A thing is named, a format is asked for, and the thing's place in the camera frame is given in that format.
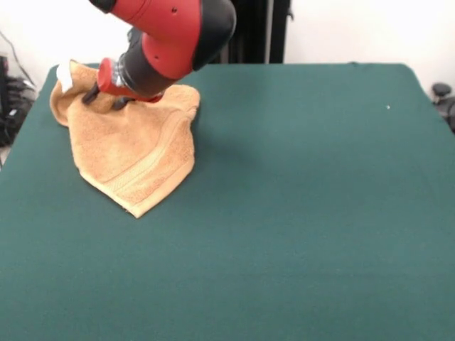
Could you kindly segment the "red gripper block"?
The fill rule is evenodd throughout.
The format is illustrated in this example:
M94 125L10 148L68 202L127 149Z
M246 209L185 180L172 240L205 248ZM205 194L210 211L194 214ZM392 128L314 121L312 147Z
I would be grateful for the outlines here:
M155 103L162 99L163 92L152 97L145 97L134 92L126 83L122 75L122 64L111 58L104 58L97 71L96 83L82 98L83 104L90 104L96 100L100 92L115 96L113 110L123 109L129 102L139 101Z

